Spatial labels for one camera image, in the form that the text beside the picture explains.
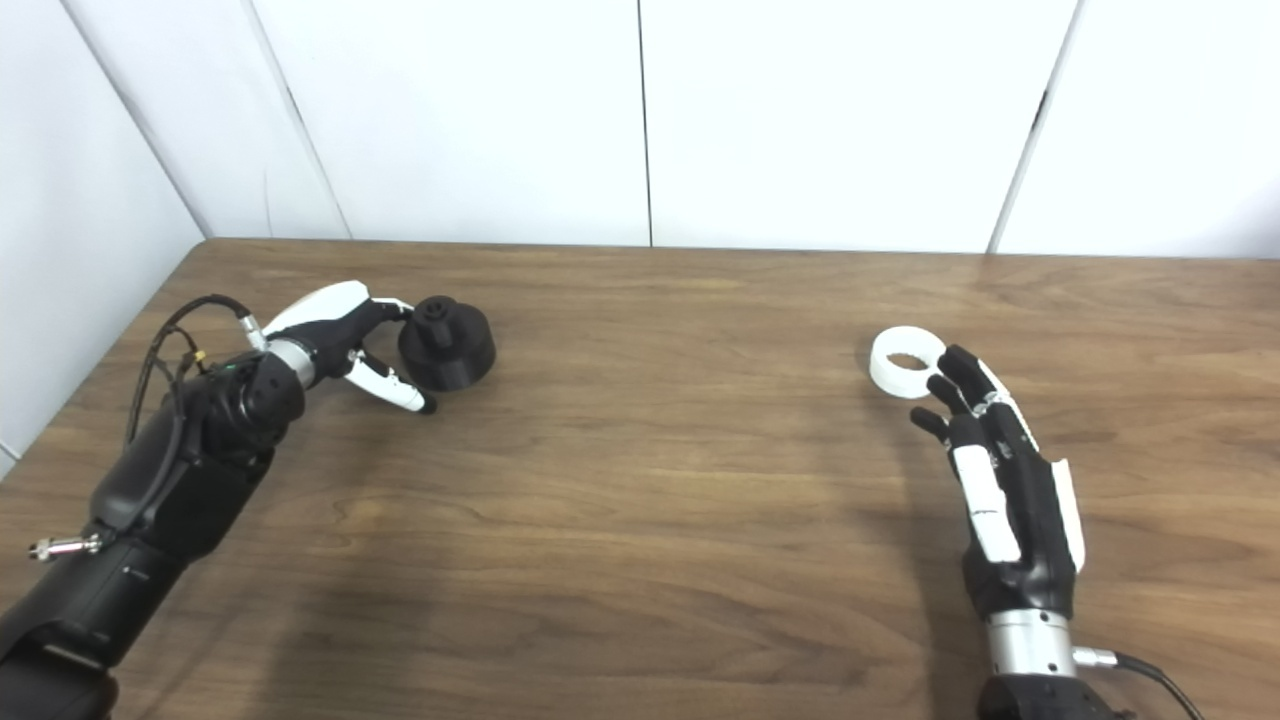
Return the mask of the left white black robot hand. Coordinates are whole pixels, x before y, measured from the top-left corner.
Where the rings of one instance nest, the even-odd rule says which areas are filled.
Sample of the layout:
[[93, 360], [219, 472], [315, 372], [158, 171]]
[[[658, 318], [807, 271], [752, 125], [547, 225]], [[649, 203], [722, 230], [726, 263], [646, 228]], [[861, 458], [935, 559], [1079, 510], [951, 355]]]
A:
[[401, 379], [365, 348], [385, 323], [407, 322], [413, 307], [399, 299], [371, 295], [361, 281], [329, 284], [294, 301], [266, 327], [266, 350], [289, 366], [303, 388], [343, 379], [375, 398], [410, 413], [431, 415], [436, 401]]

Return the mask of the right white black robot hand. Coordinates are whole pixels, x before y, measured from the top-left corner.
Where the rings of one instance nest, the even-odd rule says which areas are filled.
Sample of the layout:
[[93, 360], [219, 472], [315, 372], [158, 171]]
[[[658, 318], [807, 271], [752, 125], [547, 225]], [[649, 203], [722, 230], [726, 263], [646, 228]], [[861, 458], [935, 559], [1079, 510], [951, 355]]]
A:
[[1009, 388], [963, 346], [942, 352], [925, 387], [948, 415], [914, 407], [910, 420], [942, 445], [961, 487], [961, 573], [978, 618], [1033, 610], [1071, 619], [1085, 547], [1068, 464], [1043, 456]]

